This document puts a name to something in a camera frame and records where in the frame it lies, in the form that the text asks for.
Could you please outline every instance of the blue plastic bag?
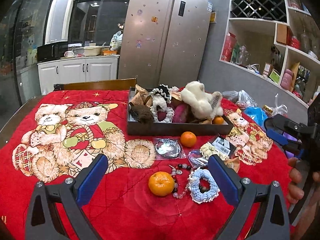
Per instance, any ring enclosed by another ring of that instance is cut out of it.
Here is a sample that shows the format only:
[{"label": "blue plastic bag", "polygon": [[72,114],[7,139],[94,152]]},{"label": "blue plastic bag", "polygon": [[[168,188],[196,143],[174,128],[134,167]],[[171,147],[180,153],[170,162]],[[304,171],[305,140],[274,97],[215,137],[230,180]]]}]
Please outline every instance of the blue plastic bag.
[{"label": "blue plastic bag", "polygon": [[254,120],[264,130],[263,122],[268,117],[260,107],[249,106],[244,110],[244,113],[252,120]]}]

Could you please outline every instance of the brown fluffy hair clip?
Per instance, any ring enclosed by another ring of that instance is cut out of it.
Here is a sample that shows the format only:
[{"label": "brown fluffy hair clip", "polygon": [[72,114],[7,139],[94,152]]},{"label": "brown fluffy hair clip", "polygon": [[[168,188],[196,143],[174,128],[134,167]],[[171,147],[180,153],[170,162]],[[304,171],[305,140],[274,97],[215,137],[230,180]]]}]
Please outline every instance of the brown fluffy hair clip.
[{"label": "brown fluffy hair clip", "polygon": [[151,124],[154,122],[154,117],[150,111],[150,108],[145,105],[131,106],[130,114],[136,121],[140,123]]}]

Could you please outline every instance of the wooden chair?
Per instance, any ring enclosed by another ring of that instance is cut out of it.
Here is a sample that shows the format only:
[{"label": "wooden chair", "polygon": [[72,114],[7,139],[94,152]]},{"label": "wooden chair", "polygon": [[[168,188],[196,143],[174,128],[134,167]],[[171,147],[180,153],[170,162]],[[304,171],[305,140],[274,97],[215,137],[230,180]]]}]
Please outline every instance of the wooden chair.
[{"label": "wooden chair", "polygon": [[60,90],[129,90],[130,87],[135,87],[136,78],[130,79],[115,79],[94,82],[80,82],[70,84],[55,84],[53,91]]}]

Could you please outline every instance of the white cabinet door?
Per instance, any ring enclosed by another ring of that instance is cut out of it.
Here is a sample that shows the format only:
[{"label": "white cabinet door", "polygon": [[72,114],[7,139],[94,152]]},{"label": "white cabinet door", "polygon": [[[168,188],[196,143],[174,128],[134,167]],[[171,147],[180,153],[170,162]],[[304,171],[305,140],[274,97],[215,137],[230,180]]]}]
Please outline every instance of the white cabinet door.
[{"label": "white cabinet door", "polygon": [[53,85],[60,83],[59,62],[38,65],[41,93],[46,95],[53,91]]},{"label": "white cabinet door", "polygon": [[86,81],[102,81],[117,78],[117,58],[86,59]]},{"label": "white cabinet door", "polygon": [[59,76],[61,84],[85,82],[85,60],[60,61]]}]

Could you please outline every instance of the refrigerator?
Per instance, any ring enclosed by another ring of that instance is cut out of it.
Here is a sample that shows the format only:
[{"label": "refrigerator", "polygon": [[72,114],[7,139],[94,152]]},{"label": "refrigerator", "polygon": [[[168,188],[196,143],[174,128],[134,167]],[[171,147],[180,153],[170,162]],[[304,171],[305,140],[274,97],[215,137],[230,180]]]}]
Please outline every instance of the refrigerator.
[{"label": "refrigerator", "polygon": [[130,0],[118,79],[145,88],[197,80],[211,9],[208,0]]}]

